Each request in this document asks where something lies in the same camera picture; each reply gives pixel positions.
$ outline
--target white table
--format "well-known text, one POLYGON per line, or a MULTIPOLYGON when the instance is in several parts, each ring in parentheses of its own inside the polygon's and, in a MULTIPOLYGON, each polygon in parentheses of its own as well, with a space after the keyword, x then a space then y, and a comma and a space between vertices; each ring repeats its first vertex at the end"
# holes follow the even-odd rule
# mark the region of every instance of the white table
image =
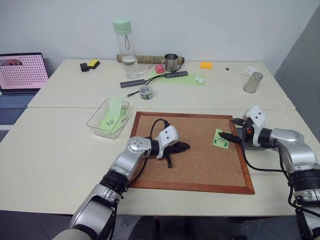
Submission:
MULTIPOLYGON (((116 140, 86 127, 95 108, 28 108, 0 143, 2 210, 73 214, 129 139, 135 112, 116 140)), ((241 117, 245 109, 149 109, 241 117)), ((295 129, 320 158, 320 144, 295 110, 264 110, 268 128, 295 129)), ((257 167, 278 168, 271 150, 247 151, 257 167)), ((283 174, 249 168, 255 195, 130 189, 118 213, 132 215, 279 216, 294 214, 283 174)))
MULTIPOLYGON (((215 62, 213 69, 200 68, 199 62, 186 62, 181 70, 205 75, 205 86, 153 82, 154 98, 145 101, 139 94, 126 97, 139 86, 120 88, 120 82, 129 81, 123 63, 101 60, 100 65, 81 72, 83 59, 66 59, 28 105, 29 107, 98 108, 106 98, 129 101, 132 108, 140 109, 248 109, 259 105, 262 110, 294 110, 277 81, 263 62, 215 62), (256 93, 243 91, 249 79, 241 73, 249 66, 256 67, 263 79, 256 93)), ((139 65, 148 79, 154 66, 139 65)))

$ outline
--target clear plastic container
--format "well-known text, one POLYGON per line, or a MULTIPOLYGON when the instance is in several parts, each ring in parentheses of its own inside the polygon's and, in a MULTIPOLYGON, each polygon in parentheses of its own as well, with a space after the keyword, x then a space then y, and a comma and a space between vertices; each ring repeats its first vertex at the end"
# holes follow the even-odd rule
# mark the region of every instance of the clear plastic container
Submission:
POLYGON ((127 17, 117 17, 112 23, 125 74, 129 79, 136 79, 140 74, 130 19, 127 17))
POLYGON ((99 107, 99 109, 93 114, 93 116, 88 120, 86 125, 92 130, 95 135, 108 139, 116 139, 129 120, 131 112, 129 111, 129 102, 122 101, 121 114, 119 119, 114 123, 112 128, 108 130, 102 129, 101 123, 105 119, 106 113, 109 110, 110 101, 111 98, 107 98, 99 107))

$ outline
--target laptop screen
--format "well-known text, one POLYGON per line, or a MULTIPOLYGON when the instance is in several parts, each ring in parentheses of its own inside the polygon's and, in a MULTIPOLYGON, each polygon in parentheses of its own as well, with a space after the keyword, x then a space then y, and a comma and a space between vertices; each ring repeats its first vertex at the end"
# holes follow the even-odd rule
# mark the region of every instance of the laptop screen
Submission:
POLYGON ((6 90, 40 89, 48 81, 40 52, 0 54, 0 87, 6 90))

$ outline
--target water bottle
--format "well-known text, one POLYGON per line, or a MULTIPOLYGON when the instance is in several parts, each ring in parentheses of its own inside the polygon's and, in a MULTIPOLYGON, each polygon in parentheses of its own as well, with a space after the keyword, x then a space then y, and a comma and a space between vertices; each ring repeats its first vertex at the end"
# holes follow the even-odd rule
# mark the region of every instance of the water bottle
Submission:
POLYGON ((139 77, 139 67, 132 37, 130 19, 117 17, 112 21, 125 74, 129 79, 139 77))

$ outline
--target white wall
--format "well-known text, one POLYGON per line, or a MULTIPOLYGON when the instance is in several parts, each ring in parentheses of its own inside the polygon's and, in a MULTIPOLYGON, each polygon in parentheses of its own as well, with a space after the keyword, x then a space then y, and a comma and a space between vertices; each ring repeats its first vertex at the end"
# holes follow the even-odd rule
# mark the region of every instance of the white wall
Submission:
POLYGON ((1 0, 0 53, 115 59, 112 19, 131 18, 137 55, 263 61, 274 74, 320 0, 1 0))

